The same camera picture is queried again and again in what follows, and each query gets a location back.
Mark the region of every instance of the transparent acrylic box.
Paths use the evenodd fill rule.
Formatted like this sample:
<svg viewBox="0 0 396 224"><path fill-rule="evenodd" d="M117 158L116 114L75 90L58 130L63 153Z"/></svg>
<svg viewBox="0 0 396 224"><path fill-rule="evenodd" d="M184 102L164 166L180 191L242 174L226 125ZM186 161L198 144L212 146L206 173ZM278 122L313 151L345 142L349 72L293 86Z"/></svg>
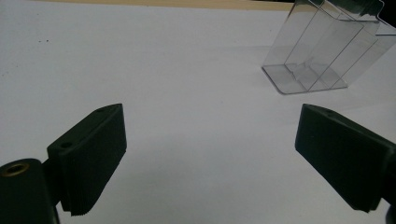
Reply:
<svg viewBox="0 0 396 224"><path fill-rule="evenodd" d="M296 0L262 70L282 94L346 88L396 43L378 0Z"/></svg>

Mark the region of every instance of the white table surface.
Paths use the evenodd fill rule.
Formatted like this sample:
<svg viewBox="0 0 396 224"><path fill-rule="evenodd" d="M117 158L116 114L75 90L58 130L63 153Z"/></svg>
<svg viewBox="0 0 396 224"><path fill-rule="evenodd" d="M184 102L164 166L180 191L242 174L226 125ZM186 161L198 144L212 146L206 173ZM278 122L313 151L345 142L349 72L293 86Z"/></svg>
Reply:
<svg viewBox="0 0 396 224"><path fill-rule="evenodd" d="M0 1L0 164L123 103L128 148L72 223L385 223L294 149L303 103L396 142L396 48L348 89L283 96L261 70L287 12Z"/></svg>

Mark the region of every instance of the screw hole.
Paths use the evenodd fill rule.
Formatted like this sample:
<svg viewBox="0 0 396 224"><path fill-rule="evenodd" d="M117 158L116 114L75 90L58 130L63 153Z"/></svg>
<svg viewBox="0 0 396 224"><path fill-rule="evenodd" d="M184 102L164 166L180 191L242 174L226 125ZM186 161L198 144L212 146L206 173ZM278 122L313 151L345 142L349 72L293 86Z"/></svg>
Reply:
<svg viewBox="0 0 396 224"><path fill-rule="evenodd" d="M5 177L19 175L29 169L28 163L17 163L9 166L6 170L4 170L1 175Z"/></svg>
<svg viewBox="0 0 396 224"><path fill-rule="evenodd" d="M71 142L65 142L65 143L62 143L61 144L61 147L62 148L68 148L68 147L71 147L73 144L71 143Z"/></svg>

